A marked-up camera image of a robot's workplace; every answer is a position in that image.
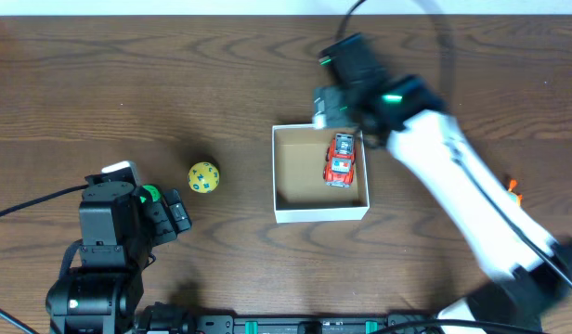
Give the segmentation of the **red toy car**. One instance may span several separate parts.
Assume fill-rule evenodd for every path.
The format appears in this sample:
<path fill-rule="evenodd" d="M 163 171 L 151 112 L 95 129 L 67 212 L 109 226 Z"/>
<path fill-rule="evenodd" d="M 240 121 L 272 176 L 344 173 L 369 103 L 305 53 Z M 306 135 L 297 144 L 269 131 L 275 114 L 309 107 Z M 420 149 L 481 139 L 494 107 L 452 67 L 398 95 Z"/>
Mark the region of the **red toy car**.
<path fill-rule="evenodd" d="M 356 162 L 355 138 L 350 134 L 335 134 L 327 149 L 323 180 L 327 186 L 351 187 Z"/>

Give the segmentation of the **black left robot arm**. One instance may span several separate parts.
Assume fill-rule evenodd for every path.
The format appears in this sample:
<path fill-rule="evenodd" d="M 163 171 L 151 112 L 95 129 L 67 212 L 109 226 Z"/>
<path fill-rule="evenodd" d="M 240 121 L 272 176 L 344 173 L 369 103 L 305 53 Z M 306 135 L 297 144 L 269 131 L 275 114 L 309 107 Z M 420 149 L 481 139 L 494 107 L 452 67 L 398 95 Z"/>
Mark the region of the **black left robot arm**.
<path fill-rule="evenodd" d="M 176 189 L 141 185 L 127 169 L 89 175 L 79 205 L 81 239 L 66 250 L 45 298 L 53 333 L 125 333 L 144 293 L 153 249 L 192 222 Z"/>

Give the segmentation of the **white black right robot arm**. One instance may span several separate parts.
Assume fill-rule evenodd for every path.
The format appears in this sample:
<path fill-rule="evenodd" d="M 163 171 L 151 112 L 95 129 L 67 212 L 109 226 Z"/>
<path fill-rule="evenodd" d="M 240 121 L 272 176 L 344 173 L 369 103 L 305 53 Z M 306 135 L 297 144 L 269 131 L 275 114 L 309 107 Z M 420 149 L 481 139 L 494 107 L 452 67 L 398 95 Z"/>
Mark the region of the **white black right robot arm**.
<path fill-rule="evenodd" d="M 391 77 L 361 34 L 323 49 L 335 96 L 315 125 L 342 120 L 373 137 L 429 190 L 471 248 L 487 283 L 409 328 L 438 333 L 538 333 L 572 291 L 572 238 L 533 220 L 477 155 L 443 100 L 417 75 Z"/>

